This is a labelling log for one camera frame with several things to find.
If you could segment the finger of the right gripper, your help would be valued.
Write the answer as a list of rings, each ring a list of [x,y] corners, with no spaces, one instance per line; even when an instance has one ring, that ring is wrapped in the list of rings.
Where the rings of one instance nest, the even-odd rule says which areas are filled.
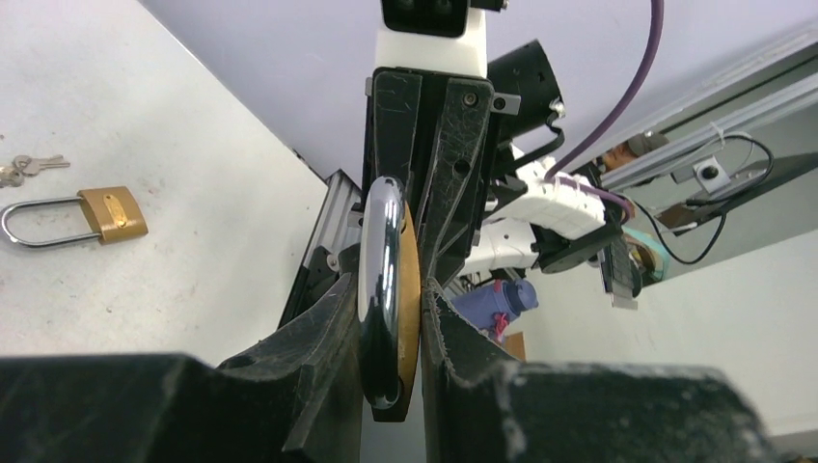
[[[374,181],[394,177],[404,187],[408,204],[421,200],[422,183],[415,155],[423,77],[408,69],[378,68],[367,96],[363,190]]]
[[[422,281],[441,284],[456,276],[470,254],[478,203],[477,179],[489,126],[492,84],[485,79],[449,79],[433,136],[423,195],[419,253]]]

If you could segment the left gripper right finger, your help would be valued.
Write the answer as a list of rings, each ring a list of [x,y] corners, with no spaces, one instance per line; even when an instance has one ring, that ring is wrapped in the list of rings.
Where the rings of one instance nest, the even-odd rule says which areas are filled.
[[[712,368],[522,362],[441,286],[422,289],[430,462],[775,462],[750,404]]]

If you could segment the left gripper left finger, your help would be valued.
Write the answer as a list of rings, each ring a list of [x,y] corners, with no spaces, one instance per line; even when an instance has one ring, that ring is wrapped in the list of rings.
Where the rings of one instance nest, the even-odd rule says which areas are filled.
[[[357,277],[213,368],[182,354],[6,358],[5,462],[355,462]]]

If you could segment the large brass padlock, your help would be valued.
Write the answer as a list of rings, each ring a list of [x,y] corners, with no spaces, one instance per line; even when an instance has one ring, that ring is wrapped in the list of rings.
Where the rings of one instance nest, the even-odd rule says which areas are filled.
[[[421,270],[412,212],[395,177],[368,190],[358,272],[359,367],[377,422],[404,422],[421,332]]]

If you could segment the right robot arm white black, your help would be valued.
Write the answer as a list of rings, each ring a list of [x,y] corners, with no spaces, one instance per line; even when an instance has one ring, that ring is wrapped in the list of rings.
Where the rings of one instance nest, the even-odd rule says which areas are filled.
[[[530,41],[494,60],[473,41],[421,37],[378,44],[368,82],[361,314],[395,316],[426,277],[504,267],[557,273],[620,230],[626,208],[591,177],[556,171],[552,143],[513,139],[553,127],[562,98],[544,49]]]

